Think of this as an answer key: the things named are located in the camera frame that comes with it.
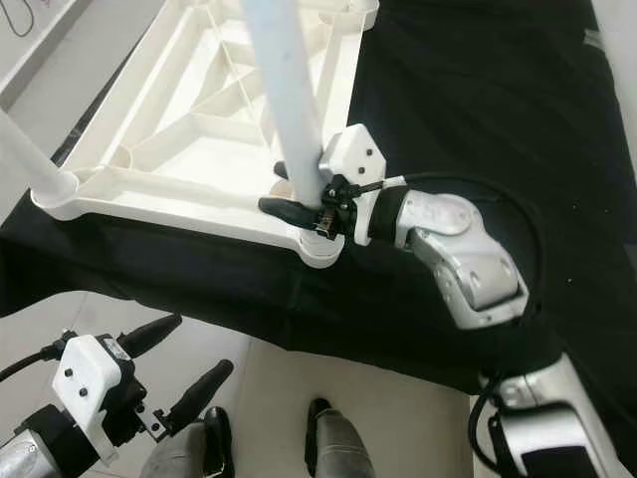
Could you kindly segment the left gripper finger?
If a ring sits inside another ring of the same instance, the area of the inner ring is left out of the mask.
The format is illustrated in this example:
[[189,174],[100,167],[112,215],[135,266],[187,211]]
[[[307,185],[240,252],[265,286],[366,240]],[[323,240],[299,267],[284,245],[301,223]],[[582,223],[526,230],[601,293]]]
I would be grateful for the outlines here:
[[220,359],[213,368],[206,370],[203,376],[188,386],[168,409],[167,414],[164,415],[164,426],[169,431],[181,431],[194,423],[208,408],[211,400],[231,376],[233,370],[235,370],[235,364],[228,359]]
[[136,359],[154,350],[165,338],[171,336],[181,325],[182,320],[181,315],[169,314],[141,325],[131,332],[119,334],[115,341],[129,356]]

